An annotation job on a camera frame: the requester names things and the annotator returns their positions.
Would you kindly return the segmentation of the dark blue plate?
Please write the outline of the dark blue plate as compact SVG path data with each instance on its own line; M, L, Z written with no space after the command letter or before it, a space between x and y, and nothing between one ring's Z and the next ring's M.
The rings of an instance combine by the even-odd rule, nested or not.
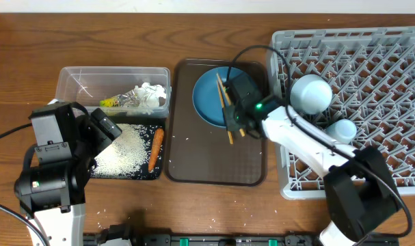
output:
M226 128L217 90L217 72L222 78L223 83L225 83L227 80L236 77L244 71L238 68L230 68L226 66L220 66L208 70L197 80L193 89L192 101L196 112L203 120L213 126ZM266 102L262 99L260 103L257 104L257 108L260 108L259 116L261 118L264 115L265 107Z

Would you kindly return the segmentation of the white rice heap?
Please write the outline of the white rice heap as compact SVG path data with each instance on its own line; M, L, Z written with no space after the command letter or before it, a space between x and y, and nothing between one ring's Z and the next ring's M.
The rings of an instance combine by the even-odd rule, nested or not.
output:
M157 126L118 124L122 134L96 158L93 178L142 179L150 173L148 162Z

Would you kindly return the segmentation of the light blue bowl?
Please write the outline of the light blue bowl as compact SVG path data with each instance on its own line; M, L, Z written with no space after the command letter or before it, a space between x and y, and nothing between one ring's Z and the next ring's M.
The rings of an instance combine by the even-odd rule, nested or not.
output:
M292 84L290 102L296 111L316 115L329 107L332 95L332 88L324 79L307 74Z

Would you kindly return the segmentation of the white tissue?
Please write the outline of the white tissue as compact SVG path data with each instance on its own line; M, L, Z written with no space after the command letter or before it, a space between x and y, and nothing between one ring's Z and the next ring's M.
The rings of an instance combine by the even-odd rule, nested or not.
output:
M160 106L161 98L166 99L165 88L145 82L141 87L136 85L133 89L131 106L140 108L142 113L150 115L153 108Z

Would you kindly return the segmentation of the orange carrot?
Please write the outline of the orange carrot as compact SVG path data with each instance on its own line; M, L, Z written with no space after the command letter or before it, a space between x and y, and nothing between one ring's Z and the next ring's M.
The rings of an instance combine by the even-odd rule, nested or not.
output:
M161 145L164 138L164 130L162 128L158 128L155 131L152 145L151 145L151 152L150 152L150 159L148 162L148 171L151 172L155 168L155 164L157 162L157 158L160 153Z

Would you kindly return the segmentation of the light blue cup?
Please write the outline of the light blue cup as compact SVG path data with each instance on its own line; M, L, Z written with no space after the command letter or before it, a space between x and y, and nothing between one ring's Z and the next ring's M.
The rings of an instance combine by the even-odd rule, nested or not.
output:
M357 134L357 128L351 120L342 119L329 125L325 132L342 144L350 144Z

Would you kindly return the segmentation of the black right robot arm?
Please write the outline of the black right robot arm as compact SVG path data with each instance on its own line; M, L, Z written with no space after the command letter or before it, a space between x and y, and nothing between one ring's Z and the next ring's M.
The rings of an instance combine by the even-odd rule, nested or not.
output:
M401 199L383 154L373 147L359 150L303 119L299 112L327 109L328 83L315 74L293 82L285 99L262 97L244 74L217 80L228 131L255 130L284 146L323 179L330 224L319 235L322 245L359 245L375 228L400 210Z

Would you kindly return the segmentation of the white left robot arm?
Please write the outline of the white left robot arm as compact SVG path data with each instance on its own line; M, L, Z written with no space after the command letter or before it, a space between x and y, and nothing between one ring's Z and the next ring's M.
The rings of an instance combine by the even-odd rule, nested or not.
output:
M14 193L34 245L82 245L85 186L95 158L122 130L101 109L55 102L29 116L36 144L26 152Z

